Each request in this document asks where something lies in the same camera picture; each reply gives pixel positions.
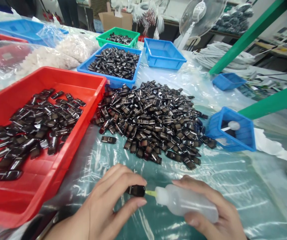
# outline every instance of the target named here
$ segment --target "fingernail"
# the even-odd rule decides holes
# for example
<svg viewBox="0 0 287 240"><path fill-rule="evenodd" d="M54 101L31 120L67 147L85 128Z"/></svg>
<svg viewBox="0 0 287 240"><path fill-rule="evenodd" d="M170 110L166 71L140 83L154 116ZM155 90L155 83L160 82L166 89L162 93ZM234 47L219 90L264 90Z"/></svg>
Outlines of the fingernail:
<svg viewBox="0 0 287 240"><path fill-rule="evenodd" d="M199 226L199 221L196 218L189 218L186 221L187 221L187 224L189 224L190 226L193 226L193 227Z"/></svg>
<svg viewBox="0 0 287 240"><path fill-rule="evenodd" d="M137 205L138 205L138 207L142 207L142 206L146 205L146 203L147 203L147 200L142 198L137 202Z"/></svg>
<svg viewBox="0 0 287 240"><path fill-rule="evenodd" d="M173 184L179 184L179 183L180 183L180 180L174 179L174 180L172 180L172 183L173 183Z"/></svg>

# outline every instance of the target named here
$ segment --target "electric fan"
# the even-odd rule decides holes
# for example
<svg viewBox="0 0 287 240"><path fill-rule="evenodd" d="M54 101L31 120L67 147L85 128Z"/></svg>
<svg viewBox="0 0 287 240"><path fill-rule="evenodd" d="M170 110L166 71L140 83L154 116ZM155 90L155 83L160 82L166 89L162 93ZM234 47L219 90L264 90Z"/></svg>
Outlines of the electric fan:
<svg viewBox="0 0 287 240"><path fill-rule="evenodd" d="M184 10L179 30L181 35L175 45L182 50L189 39L200 38L217 22L227 0L191 0Z"/></svg>

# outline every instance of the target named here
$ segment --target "wall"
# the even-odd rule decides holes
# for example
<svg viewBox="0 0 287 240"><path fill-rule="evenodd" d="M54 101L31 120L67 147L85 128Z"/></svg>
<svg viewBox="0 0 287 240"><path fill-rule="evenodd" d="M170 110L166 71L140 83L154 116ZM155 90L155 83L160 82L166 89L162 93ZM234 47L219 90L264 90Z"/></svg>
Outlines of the wall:
<svg viewBox="0 0 287 240"><path fill-rule="evenodd" d="M258 0L253 6L254 15L249 18L250 25L252 25L274 2L274 0ZM275 32L282 27L287 27L287 10L272 23L261 35L263 38L270 38Z"/></svg>

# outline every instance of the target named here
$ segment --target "white cable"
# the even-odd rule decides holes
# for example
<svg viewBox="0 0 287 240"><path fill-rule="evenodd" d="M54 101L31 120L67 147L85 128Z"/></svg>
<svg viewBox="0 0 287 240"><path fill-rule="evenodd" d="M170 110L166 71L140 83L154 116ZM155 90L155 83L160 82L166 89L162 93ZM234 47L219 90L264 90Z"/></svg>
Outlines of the white cable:
<svg viewBox="0 0 287 240"><path fill-rule="evenodd" d="M193 52L193 54L202 66L211 69L230 48L231 46L226 43L214 42L209 44L207 48L201 49L198 53ZM249 64L254 60L254 56L242 52L222 72L235 73L240 77L248 78L255 74L255 71L249 68Z"/></svg>

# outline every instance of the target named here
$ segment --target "packaged parts bag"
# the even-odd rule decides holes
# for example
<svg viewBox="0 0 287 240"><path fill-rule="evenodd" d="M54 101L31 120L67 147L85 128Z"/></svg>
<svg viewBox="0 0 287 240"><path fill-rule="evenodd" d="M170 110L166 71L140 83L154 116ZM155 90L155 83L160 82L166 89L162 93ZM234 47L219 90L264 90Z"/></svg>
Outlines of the packaged parts bag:
<svg viewBox="0 0 287 240"><path fill-rule="evenodd" d="M54 25L44 25L37 35L49 47L55 48L57 51L73 57L79 62L84 62L99 49L99 44L94 36L82 34L81 32L65 35Z"/></svg>
<svg viewBox="0 0 287 240"><path fill-rule="evenodd" d="M43 66L71 69L79 62L53 48L0 41L0 90Z"/></svg>

